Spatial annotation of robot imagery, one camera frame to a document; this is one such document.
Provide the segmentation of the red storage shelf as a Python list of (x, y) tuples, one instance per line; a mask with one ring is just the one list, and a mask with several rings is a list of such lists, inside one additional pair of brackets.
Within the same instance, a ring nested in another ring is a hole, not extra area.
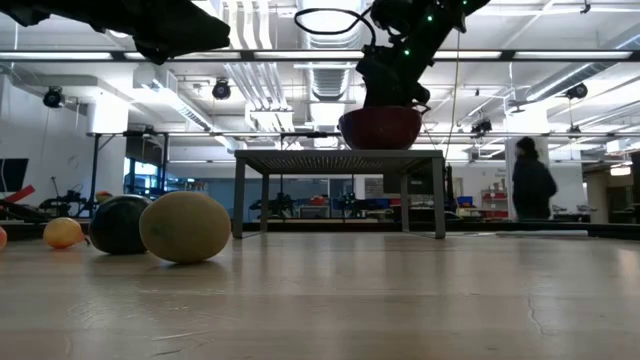
[(483, 190), (480, 211), (485, 218), (506, 219), (509, 217), (509, 196), (503, 190)]

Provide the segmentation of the black overhead crossbar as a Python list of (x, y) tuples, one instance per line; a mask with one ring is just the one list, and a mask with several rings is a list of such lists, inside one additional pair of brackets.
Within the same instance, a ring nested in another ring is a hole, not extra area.
[[(357, 50), (239, 50), (207, 51), (181, 55), (169, 62), (356, 62)], [(144, 62), (130, 51), (0, 51), (7, 62)], [(640, 50), (440, 50), (436, 62), (640, 62)]]

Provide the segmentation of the red bar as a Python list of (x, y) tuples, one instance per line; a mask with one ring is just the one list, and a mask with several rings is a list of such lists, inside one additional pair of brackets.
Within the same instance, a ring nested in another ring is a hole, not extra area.
[(19, 191), (7, 196), (6, 198), (0, 199), (0, 205), (14, 204), (29, 197), (34, 193), (35, 188), (32, 185), (28, 185), (25, 188), (22, 188)]

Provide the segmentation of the black metal table frame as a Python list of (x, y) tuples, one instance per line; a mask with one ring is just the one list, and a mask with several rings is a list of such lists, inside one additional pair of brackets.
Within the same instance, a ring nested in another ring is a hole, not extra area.
[[(15, 221), (0, 221), (10, 241), (32, 239), (42, 234), (44, 231), (44, 223), (23, 223)], [(276, 221), (267, 224), (266, 232), (402, 232), (400, 223), (374, 223), (374, 222), (282, 222)], [(447, 234), (453, 232), (464, 233), (498, 233), (506, 232), (508, 235), (514, 235), (516, 232), (524, 232), (526, 234), (541, 235), (545, 233), (559, 232), (561, 235), (573, 233), (586, 233), (589, 237), (608, 238), (619, 240), (640, 241), (640, 225), (637, 224), (592, 224), (592, 223), (575, 223), (575, 222), (462, 222), (450, 221), (445, 223), (445, 232)]]

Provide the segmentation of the oval toy melon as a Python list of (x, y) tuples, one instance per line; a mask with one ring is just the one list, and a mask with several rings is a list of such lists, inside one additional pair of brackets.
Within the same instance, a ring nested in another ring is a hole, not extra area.
[(178, 191), (161, 196), (143, 211), (139, 232), (156, 257), (179, 264), (199, 263), (224, 249), (231, 220), (210, 196)]

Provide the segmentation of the purple colander bowl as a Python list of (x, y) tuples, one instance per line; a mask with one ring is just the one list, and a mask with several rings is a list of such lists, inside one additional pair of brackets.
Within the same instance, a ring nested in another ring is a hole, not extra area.
[(421, 113), (400, 106), (365, 107), (338, 120), (344, 141), (354, 150), (407, 150), (421, 128)]

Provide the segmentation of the person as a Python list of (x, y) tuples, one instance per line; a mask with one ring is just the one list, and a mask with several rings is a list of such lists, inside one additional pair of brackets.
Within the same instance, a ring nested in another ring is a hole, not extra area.
[(516, 142), (512, 182), (517, 219), (548, 220), (551, 216), (550, 200), (557, 193), (557, 185), (547, 166), (539, 160), (535, 141), (530, 137)]

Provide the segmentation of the small orange toy fruit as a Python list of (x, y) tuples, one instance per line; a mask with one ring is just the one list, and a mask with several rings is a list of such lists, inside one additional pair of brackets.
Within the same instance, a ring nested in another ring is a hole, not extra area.
[(45, 226), (43, 240), (54, 249), (66, 249), (85, 242), (86, 237), (76, 220), (60, 217), (53, 219)]

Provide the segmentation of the silver ventilation duct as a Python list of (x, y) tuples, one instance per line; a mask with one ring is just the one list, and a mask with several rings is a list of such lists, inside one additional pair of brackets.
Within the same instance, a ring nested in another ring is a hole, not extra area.
[[(296, 6), (298, 10), (339, 8), (361, 14), (367, 8), (367, 0), (296, 0)], [(302, 15), (298, 20), (311, 30), (335, 32), (346, 29), (356, 18), (341, 12), (323, 11)], [(365, 30), (366, 27), (360, 22), (348, 32), (339, 35), (315, 35), (302, 30), (302, 47), (313, 50), (360, 50)], [(333, 101), (340, 100), (345, 95), (352, 74), (352, 69), (314, 68), (307, 71), (307, 78), (315, 98)]]

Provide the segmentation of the dark round toy watermelon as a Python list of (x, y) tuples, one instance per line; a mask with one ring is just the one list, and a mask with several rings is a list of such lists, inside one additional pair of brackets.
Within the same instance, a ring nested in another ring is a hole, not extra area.
[(139, 221), (152, 203), (139, 195), (115, 196), (96, 210), (89, 224), (92, 245), (111, 255), (143, 254), (147, 248), (141, 240)]

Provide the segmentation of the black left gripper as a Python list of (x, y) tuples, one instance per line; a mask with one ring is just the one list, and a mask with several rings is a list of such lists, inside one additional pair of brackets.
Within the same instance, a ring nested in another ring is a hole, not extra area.
[(191, 0), (0, 0), (0, 12), (23, 27), (55, 15), (99, 33), (127, 34), (136, 50), (156, 65), (230, 45), (230, 27)]

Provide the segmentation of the grey perforated metal shelf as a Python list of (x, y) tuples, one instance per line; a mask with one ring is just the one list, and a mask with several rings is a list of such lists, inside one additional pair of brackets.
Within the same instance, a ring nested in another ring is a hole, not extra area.
[(262, 175), (261, 206), (267, 208), (270, 176), (279, 175), (380, 175), (401, 177), (401, 229), (410, 230), (408, 174), (432, 169), (434, 191), (434, 231), (446, 237), (444, 210), (444, 155), (440, 150), (237, 150), (235, 156), (234, 213), (232, 236), (241, 239), (244, 231), (246, 169)]

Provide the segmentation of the black wall monitor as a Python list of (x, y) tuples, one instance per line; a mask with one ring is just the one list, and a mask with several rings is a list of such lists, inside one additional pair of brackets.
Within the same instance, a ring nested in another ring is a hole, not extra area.
[(13, 193), (23, 188), (28, 158), (0, 158), (0, 193)]

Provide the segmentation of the dark background machine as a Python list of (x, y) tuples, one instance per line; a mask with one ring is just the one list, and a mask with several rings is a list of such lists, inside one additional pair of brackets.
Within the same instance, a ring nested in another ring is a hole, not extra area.
[(79, 218), (84, 212), (89, 212), (93, 209), (93, 202), (81, 195), (82, 184), (79, 184), (78, 191), (72, 188), (65, 194), (60, 194), (55, 176), (51, 177), (51, 182), (55, 190), (55, 197), (44, 200), (38, 206), (38, 209), (42, 212), (54, 218)]

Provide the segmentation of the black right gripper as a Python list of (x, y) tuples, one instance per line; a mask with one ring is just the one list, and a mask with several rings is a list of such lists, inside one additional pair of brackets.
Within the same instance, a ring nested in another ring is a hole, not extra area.
[(366, 95), (364, 107), (413, 107), (425, 105), (431, 97), (419, 82), (431, 65), (431, 53), (412, 50), (402, 44), (394, 47), (365, 45), (356, 65), (362, 75)]

